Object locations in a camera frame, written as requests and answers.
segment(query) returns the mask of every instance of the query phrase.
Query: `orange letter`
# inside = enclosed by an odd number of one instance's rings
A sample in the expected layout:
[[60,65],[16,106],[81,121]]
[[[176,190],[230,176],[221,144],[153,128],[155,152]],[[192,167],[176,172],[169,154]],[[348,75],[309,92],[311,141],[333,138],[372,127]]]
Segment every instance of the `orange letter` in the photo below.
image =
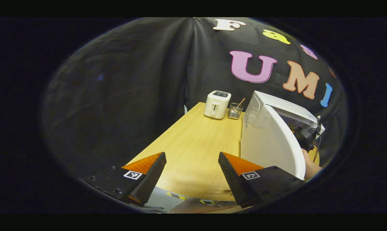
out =
[[305,73],[299,64],[293,61],[288,61],[287,64],[290,66],[290,74],[289,79],[287,80],[287,83],[283,85],[283,88],[289,91],[295,91],[295,83],[297,82],[298,93],[301,93],[305,88],[307,88],[303,92],[303,95],[306,98],[314,99],[319,76],[314,72],[311,72],[307,77],[305,77]]

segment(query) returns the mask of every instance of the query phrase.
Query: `white toaster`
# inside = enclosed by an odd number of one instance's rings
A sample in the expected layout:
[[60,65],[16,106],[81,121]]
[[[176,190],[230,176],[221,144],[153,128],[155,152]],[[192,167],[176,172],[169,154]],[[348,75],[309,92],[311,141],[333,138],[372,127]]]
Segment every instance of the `white toaster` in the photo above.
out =
[[213,91],[206,99],[205,111],[203,114],[215,119],[222,119],[229,105],[231,94],[223,91]]

